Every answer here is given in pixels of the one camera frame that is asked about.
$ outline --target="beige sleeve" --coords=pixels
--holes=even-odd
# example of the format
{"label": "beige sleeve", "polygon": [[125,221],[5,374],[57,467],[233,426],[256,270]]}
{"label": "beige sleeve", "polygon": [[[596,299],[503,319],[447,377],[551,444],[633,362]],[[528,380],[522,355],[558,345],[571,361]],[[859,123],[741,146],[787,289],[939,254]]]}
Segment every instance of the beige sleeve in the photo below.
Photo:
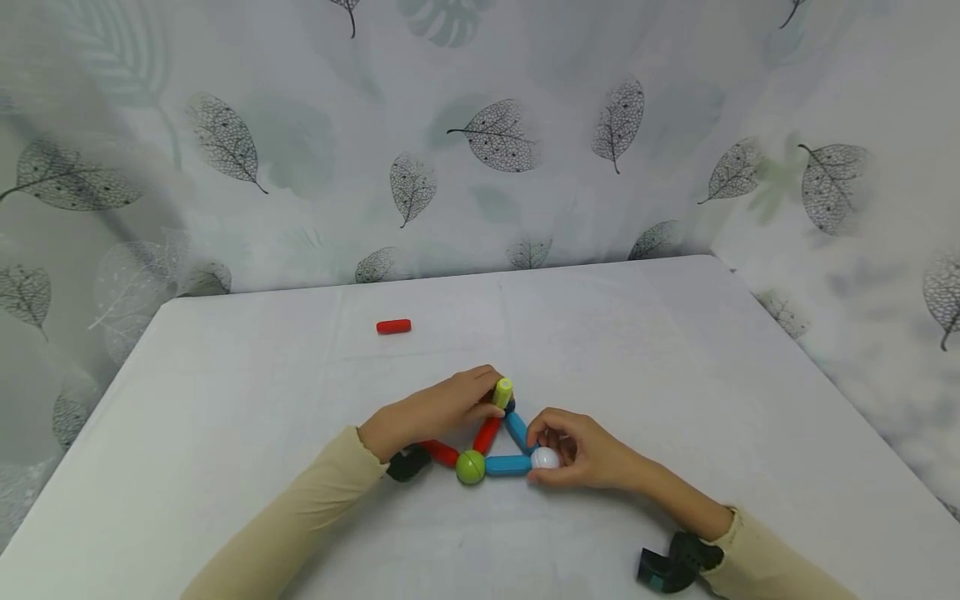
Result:
{"label": "beige sleeve", "polygon": [[730,600],[856,600],[762,523],[731,510],[730,530],[712,543],[723,549],[724,560],[703,573],[714,593]]}
{"label": "beige sleeve", "polygon": [[348,427],[204,567],[181,600],[273,600],[324,531],[386,472]]}

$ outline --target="person's right hand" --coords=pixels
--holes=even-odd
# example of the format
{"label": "person's right hand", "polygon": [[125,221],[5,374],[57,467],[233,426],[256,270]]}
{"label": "person's right hand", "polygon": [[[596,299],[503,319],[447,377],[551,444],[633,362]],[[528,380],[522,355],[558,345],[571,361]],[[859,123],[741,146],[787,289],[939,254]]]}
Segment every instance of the person's right hand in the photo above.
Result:
{"label": "person's right hand", "polygon": [[539,442],[560,456],[560,468],[535,468],[529,481],[552,488],[631,490],[654,463],[587,415],[546,408],[527,428],[527,445]]}

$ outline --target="white magnetic ball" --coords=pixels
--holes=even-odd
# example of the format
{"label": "white magnetic ball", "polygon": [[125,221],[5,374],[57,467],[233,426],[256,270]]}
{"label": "white magnetic ball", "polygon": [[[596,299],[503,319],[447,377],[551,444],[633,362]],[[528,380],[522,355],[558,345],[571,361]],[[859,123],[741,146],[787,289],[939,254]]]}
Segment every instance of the white magnetic ball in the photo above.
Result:
{"label": "white magnetic ball", "polygon": [[552,449],[542,445],[530,456],[533,468],[560,468],[560,457]]}

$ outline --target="leaf print backdrop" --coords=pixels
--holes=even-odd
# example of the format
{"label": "leaf print backdrop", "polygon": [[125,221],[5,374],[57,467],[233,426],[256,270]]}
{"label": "leaf print backdrop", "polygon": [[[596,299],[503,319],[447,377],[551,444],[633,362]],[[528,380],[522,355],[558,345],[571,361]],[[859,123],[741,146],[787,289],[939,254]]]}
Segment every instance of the leaf print backdrop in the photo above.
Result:
{"label": "leaf print backdrop", "polygon": [[711,252],[960,505],[955,3],[8,5],[4,490],[166,301]]}

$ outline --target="red magnetic stick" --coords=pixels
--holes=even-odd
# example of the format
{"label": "red magnetic stick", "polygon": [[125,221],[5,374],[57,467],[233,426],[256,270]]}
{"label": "red magnetic stick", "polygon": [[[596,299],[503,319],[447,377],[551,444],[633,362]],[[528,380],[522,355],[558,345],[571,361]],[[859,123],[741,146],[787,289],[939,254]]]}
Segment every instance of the red magnetic stick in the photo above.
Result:
{"label": "red magnetic stick", "polygon": [[473,439],[473,449],[477,452],[487,455],[490,452],[490,446],[493,445],[493,439],[496,438],[496,432],[500,429],[500,417],[490,417],[480,425],[480,431],[477,437]]}
{"label": "red magnetic stick", "polygon": [[396,321],[381,321],[376,324],[376,332],[380,335],[391,335],[393,333],[406,333],[410,331],[411,325],[409,319],[397,319]]}
{"label": "red magnetic stick", "polygon": [[424,440],[423,442],[420,442],[420,446],[430,453],[430,458],[437,461],[441,465],[450,468],[457,467],[457,459],[460,458],[460,452],[457,452],[443,442],[437,442],[436,440]]}

